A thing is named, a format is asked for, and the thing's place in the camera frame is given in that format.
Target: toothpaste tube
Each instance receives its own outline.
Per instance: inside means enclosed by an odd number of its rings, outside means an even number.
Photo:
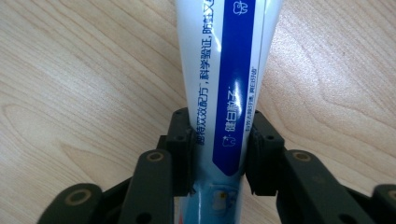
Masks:
[[[244,160],[282,0],[177,0],[194,193],[178,223],[239,223]]]

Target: wood grain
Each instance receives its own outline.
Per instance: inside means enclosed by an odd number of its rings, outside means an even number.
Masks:
[[[0,223],[109,189],[186,106],[173,0],[0,1]],[[341,183],[396,184],[396,2],[285,0],[258,109]],[[279,223],[249,195],[241,223]]]

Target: black plastic part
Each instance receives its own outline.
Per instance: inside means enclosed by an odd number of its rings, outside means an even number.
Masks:
[[[360,192],[357,192],[354,189],[350,189],[345,187],[347,192],[349,193],[350,196],[352,196],[352,198],[361,206],[361,208],[368,213],[368,211],[370,210],[370,201],[371,198],[367,195],[364,195]]]
[[[131,178],[128,178],[103,193],[102,201],[98,208],[98,214],[101,215],[102,219],[97,223],[110,224],[118,222],[130,182]]]
[[[256,111],[246,158],[246,176],[252,194],[276,195],[278,165],[284,145],[282,136],[262,113]]]
[[[313,154],[290,150],[282,164],[276,201],[282,223],[374,223]]]
[[[172,158],[163,149],[143,153],[134,170],[119,224],[170,224],[174,221]]]
[[[174,112],[168,134],[160,137],[157,148],[166,149],[173,159],[174,196],[187,196],[192,191],[192,155],[196,134],[190,126],[189,111],[182,108]]]
[[[47,207],[38,224],[92,224],[100,219],[96,208],[102,199],[94,184],[77,184],[62,191]]]
[[[396,223],[396,185],[375,187],[369,214],[377,223]]]

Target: blue label stripe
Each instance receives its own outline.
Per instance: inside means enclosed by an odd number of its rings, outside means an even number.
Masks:
[[[213,162],[226,175],[239,168],[248,94],[255,0],[225,1]]]

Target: light wood surface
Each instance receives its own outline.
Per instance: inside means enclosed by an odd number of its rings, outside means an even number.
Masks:
[[[174,0],[0,1],[0,223],[109,189],[186,106]],[[396,1],[285,0],[258,109],[371,194],[396,184]],[[241,223],[279,223],[244,189]]]

